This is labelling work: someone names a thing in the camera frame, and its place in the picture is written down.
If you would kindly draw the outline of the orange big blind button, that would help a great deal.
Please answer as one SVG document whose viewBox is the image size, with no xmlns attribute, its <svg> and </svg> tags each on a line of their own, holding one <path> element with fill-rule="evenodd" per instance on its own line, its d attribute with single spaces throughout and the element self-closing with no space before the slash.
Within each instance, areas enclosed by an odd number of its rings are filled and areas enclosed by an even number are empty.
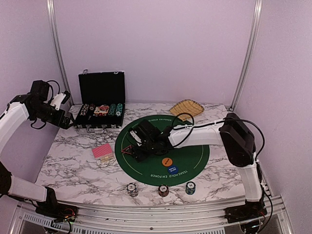
<svg viewBox="0 0 312 234">
<path fill-rule="evenodd" d="M 162 159 L 161 163 L 165 167 L 170 167 L 173 164 L 173 160 L 171 158 L 169 158 L 169 157 L 165 157 L 165 158 Z"/>
</svg>

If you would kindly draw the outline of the blue ten chip stack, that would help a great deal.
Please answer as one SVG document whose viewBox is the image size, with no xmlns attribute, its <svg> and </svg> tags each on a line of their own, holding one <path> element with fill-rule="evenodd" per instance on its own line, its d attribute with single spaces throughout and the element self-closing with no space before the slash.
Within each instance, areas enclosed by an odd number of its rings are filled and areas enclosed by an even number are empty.
<svg viewBox="0 0 312 234">
<path fill-rule="evenodd" d="M 126 190 L 131 197 L 136 197 L 138 195 L 138 189 L 137 189 L 136 184 L 134 183 L 129 183 L 126 186 Z"/>
</svg>

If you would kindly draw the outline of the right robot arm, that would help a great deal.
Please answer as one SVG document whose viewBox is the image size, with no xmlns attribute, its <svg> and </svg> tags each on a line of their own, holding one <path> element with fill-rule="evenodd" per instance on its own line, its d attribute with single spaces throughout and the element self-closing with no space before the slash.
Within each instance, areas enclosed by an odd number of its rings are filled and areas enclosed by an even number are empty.
<svg viewBox="0 0 312 234">
<path fill-rule="evenodd" d="M 159 130 L 148 120 L 143 120 L 128 131 L 135 141 L 122 150 L 140 162 L 150 155 L 166 154 L 170 150 L 197 146 L 220 145 L 225 148 L 229 162 L 241 176 L 245 190 L 245 204 L 237 206 L 245 218 L 252 218 L 264 208 L 262 172 L 255 137 L 247 127 L 250 121 L 229 113 L 224 119 L 206 124 L 184 124 Z"/>
</svg>

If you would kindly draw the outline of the green fifty chip stack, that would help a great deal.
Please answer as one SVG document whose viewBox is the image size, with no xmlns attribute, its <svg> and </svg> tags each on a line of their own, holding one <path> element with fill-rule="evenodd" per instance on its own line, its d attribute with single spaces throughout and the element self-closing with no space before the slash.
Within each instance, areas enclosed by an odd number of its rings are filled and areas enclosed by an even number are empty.
<svg viewBox="0 0 312 234">
<path fill-rule="evenodd" d="M 193 195 L 195 193 L 196 190 L 196 185 L 194 182 L 189 181 L 186 183 L 186 187 L 185 187 L 185 192 L 188 195 Z"/>
</svg>

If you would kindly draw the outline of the blue small blind button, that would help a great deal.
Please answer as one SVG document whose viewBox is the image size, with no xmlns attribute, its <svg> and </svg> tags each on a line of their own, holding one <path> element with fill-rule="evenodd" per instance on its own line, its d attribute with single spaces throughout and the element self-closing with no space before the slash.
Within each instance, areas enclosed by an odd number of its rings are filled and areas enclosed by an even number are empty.
<svg viewBox="0 0 312 234">
<path fill-rule="evenodd" d="M 168 167 L 167 169 L 168 173 L 171 174 L 171 175 L 175 175 L 178 173 L 178 167 L 175 166 L 175 165 L 171 165 Z"/>
</svg>

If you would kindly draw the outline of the triangular all-in button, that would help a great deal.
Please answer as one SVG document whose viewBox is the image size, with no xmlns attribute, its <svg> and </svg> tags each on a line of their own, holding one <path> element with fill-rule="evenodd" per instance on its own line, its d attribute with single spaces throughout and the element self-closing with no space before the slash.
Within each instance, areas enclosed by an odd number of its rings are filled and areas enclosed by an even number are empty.
<svg viewBox="0 0 312 234">
<path fill-rule="evenodd" d="M 121 152 L 123 154 L 131 155 L 132 154 L 132 145 L 125 147 L 124 149 L 121 150 Z"/>
</svg>

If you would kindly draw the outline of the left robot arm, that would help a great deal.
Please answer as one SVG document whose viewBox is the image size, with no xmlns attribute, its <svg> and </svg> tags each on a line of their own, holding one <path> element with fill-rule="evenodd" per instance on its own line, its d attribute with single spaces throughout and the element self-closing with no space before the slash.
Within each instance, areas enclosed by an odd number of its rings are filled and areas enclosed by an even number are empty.
<svg viewBox="0 0 312 234">
<path fill-rule="evenodd" d="M 0 116 L 0 147 L 3 149 L 13 133 L 27 120 L 40 119 L 62 129 L 73 126 L 74 118 L 60 107 L 70 98 L 68 91 L 54 94 L 50 81 L 35 80 L 27 94 L 15 96 Z M 15 177 L 2 164 L 0 166 L 0 193 L 14 198 L 35 201 L 38 208 L 51 217 L 60 215 L 62 209 L 52 188 L 36 185 Z"/>
</svg>

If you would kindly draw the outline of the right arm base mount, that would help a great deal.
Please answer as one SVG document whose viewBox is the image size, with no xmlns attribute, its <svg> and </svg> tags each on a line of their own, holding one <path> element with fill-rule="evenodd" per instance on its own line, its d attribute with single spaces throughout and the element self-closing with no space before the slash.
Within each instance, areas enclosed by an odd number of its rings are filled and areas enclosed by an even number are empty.
<svg viewBox="0 0 312 234">
<path fill-rule="evenodd" d="M 266 208 L 241 205 L 226 208 L 224 217 L 227 219 L 228 223 L 235 223 L 253 218 L 258 218 L 263 215 L 266 215 L 267 213 L 268 212 Z"/>
</svg>

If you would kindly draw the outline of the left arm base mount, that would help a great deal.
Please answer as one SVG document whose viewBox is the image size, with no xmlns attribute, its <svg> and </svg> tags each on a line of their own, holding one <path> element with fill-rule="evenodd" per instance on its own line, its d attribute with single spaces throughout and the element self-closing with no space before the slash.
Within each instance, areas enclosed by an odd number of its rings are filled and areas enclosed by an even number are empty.
<svg viewBox="0 0 312 234">
<path fill-rule="evenodd" d="M 52 206 L 37 206 L 36 213 L 54 218 L 56 222 L 75 221 L 78 207 L 73 205 L 58 204 L 56 208 Z"/>
</svg>

